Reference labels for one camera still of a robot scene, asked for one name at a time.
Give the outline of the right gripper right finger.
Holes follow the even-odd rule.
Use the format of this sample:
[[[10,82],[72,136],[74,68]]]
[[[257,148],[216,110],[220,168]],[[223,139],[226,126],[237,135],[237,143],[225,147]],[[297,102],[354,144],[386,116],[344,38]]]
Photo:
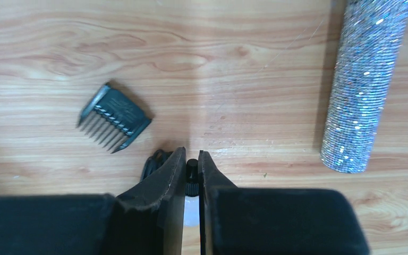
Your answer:
[[[240,188],[207,151],[198,157],[202,254],[369,254],[353,207],[336,190]]]

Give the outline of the small clear oil bottle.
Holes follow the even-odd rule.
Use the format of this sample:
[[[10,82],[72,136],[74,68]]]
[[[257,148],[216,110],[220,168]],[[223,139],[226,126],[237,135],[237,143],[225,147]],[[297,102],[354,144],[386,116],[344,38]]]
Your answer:
[[[198,160],[189,159],[186,162],[184,226],[198,226],[200,223],[199,218]]]

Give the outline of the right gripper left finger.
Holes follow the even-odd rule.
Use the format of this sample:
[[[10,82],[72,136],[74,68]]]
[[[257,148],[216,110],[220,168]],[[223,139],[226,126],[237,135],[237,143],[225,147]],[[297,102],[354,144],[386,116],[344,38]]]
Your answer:
[[[0,254],[180,254],[185,148],[111,194],[0,196]]]

